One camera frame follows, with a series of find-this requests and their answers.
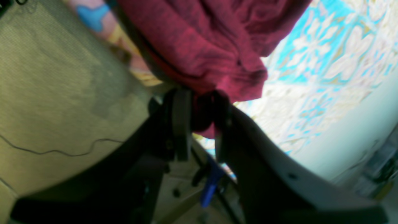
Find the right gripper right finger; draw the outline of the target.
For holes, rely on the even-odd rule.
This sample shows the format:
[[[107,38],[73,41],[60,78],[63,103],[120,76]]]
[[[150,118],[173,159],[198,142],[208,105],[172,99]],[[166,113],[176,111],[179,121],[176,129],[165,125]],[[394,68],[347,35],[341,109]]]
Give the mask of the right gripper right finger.
[[[225,93],[213,92],[216,159],[237,179],[247,224],[386,224],[378,203],[320,178],[282,152]]]

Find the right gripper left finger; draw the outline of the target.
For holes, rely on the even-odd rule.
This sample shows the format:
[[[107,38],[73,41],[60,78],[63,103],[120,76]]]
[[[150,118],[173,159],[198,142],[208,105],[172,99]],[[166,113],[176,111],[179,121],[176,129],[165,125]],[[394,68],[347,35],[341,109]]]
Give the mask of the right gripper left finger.
[[[149,224],[169,164],[188,161],[193,94],[151,99],[150,117],[114,152],[53,187],[17,200],[9,223]]]

